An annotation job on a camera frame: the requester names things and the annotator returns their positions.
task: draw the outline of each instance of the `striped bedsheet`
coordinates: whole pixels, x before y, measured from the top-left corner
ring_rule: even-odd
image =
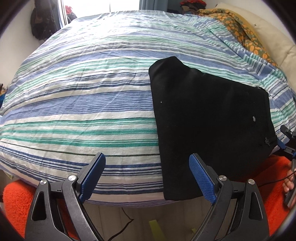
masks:
[[[76,174],[97,152],[107,165],[92,203],[151,206],[163,199],[148,75],[158,59],[269,93],[271,118],[295,127],[284,74],[245,50],[220,22],[194,15],[129,11],[74,20],[20,66],[0,117],[0,165],[32,185]]]

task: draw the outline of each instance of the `blue curtain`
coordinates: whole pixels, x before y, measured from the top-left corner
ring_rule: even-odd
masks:
[[[140,10],[167,11],[168,0],[140,0]]]

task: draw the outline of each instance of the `wooden floor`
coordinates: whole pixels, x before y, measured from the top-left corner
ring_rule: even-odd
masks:
[[[217,238],[225,235],[235,206],[232,200]],[[85,203],[91,220],[104,240],[119,232],[129,221],[120,207],[99,206]],[[189,241],[192,228],[198,229],[210,208],[204,197],[158,207],[130,208],[124,211],[134,219],[126,230],[113,241],[155,241],[149,221],[156,219],[167,241]]]

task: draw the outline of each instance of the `metal screw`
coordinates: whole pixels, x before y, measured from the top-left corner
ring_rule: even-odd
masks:
[[[255,181],[253,179],[249,179],[248,180],[248,183],[251,184],[251,185],[254,185],[255,184]]]
[[[220,175],[219,179],[224,182],[227,180],[227,177],[225,177],[224,175]]]
[[[74,181],[76,179],[76,176],[75,175],[71,175],[68,177],[68,180],[69,181]]]
[[[45,183],[47,183],[47,180],[46,180],[46,179],[42,179],[42,180],[40,181],[40,184],[41,184],[41,185],[44,185]]]

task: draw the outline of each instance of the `black cloth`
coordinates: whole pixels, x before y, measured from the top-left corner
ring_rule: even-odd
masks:
[[[176,57],[156,61],[149,76],[166,200],[202,196],[189,169],[192,153],[234,181],[276,146],[265,90],[202,73]]]

